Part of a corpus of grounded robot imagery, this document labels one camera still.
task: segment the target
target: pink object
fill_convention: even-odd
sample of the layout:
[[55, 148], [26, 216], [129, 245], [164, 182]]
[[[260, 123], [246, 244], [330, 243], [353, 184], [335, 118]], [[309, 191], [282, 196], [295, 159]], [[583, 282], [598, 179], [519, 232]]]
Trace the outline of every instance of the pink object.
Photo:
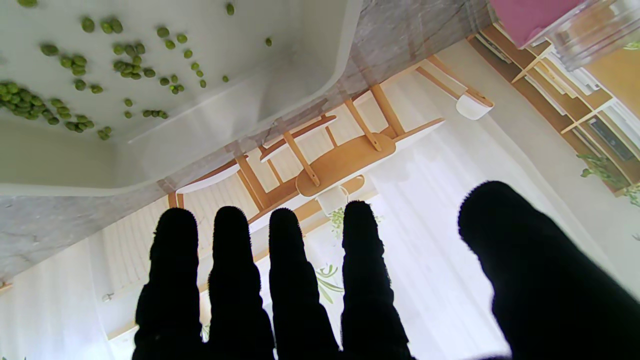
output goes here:
[[491, 5], [516, 46], [523, 47], [584, 1], [491, 0]]

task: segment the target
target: gray marble countertop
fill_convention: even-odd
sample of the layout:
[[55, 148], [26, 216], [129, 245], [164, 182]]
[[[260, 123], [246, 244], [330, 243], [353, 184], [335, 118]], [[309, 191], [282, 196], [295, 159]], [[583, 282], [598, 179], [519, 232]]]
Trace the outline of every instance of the gray marble countertop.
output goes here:
[[346, 69], [317, 99], [265, 129], [131, 193], [111, 197], [0, 196], [0, 282], [52, 256], [265, 140], [320, 116], [492, 23], [486, 0], [364, 0]]

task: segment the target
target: black glove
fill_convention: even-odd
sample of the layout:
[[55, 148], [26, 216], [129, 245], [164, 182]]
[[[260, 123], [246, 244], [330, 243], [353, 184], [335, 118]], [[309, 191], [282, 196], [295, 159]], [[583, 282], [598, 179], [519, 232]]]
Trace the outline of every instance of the black glove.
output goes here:
[[[211, 329], [202, 343], [196, 286], [198, 232], [190, 212], [167, 210], [151, 248], [149, 282], [136, 323], [134, 360], [273, 359], [271, 324], [262, 309], [249, 226], [237, 208], [221, 208], [214, 222], [214, 265], [209, 276]], [[382, 259], [383, 246], [370, 207], [347, 205], [344, 216], [344, 313], [340, 352], [316, 275], [304, 252], [295, 214], [278, 209], [269, 224], [269, 281], [278, 358], [410, 359]]]

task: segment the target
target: white plastic bin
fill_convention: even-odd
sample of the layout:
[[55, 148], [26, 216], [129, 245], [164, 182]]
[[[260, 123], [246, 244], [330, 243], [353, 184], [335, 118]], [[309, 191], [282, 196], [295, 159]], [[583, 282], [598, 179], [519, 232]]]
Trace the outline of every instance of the white plastic bin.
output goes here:
[[[272, 122], [329, 89], [346, 66], [362, 0], [58, 0], [22, 8], [9, 1], [0, 12], [0, 82], [13, 80], [46, 100], [58, 98], [72, 114], [88, 116], [96, 127], [78, 134], [50, 126], [42, 117], [30, 121], [0, 109], [0, 193], [15, 195], [112, 195], [168, 176], [249, 133], [259, 122]], [[93, 33], [81, 18], [96, 22]], [[117, 17], [124, 31], [107, 35], [99, 21]], [[174, 50], [156, 35], [171, 31]], [[179, 44], [175, 36], [189, 40]], [[270, 37], [273, 46], [267, 47]], [[112, 64], [125, 55], [115, 43], [142, 41], [142, 67], [154, 78], [125, 79]], [[90, 85], [101, 94], [74, 88], [75, 77], [57, 56], [44, 56], [42, 42], [61, 53], [88, 60]], [[191, 49], [191, 59], [183, 51]], [[207, 88], [200, 88], [197, 61]], [[173, 95], [159, 79], [178, 75], [185, 92]], [[222, 77], [230, 78], [228, 83]], [[134, 102], [132, 108], [124, 99]], [[131, 111], [131, 119], [124, 111]], [[168, 119], [144, 118], [143, 110], [164, 110]], [[96, 130], [113, 129], [102, 141]]]

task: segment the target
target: clear plastic container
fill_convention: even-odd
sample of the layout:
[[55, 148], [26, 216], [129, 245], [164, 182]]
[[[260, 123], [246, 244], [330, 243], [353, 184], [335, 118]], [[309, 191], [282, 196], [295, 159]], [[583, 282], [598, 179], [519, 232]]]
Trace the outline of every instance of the clear plastic container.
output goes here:
[[568, 70], [578, 69], [640, 40], [640, 0], [586, 0], [528, 44], [541, 37], [551, 40]]

